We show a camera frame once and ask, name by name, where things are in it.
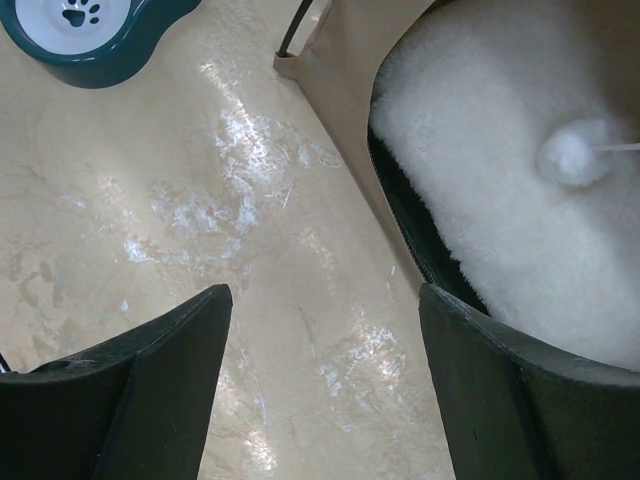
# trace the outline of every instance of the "marble floor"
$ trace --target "marble floor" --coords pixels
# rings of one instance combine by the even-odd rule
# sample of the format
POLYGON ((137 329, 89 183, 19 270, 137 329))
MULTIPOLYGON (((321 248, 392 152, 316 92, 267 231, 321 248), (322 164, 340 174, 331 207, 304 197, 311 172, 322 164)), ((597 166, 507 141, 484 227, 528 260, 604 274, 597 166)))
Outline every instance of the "marble floor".
POLYGON ((416 295, 271 68, 298 2, 204 0, 101 91, 0 33, 0 351, 25 372, 228 283, 199 480, 450 479, 416 295))

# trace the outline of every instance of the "paw print design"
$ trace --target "paw print design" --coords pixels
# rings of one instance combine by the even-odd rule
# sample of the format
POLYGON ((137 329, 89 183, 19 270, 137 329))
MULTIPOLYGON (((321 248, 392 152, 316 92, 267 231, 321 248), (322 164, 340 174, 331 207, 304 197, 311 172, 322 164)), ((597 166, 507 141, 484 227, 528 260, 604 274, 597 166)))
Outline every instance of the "paw print design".
POLYGON ((69 22, 72 27, 80 28, 83 25, 96 25, 100 22, 98 12, 100 4, 93 0, 64 0, 65 9, 62 16, 69 22))

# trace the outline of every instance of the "pet bowl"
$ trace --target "pet bowl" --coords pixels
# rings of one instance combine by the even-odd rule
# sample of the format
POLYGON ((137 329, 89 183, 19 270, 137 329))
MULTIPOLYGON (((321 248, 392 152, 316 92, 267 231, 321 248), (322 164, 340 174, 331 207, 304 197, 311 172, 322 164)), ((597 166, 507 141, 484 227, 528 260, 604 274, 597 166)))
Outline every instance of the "pet bowl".
POLYGON ((135 75, 202 0, 0 0, 12 40, 54 77, 104 88, 135 75))

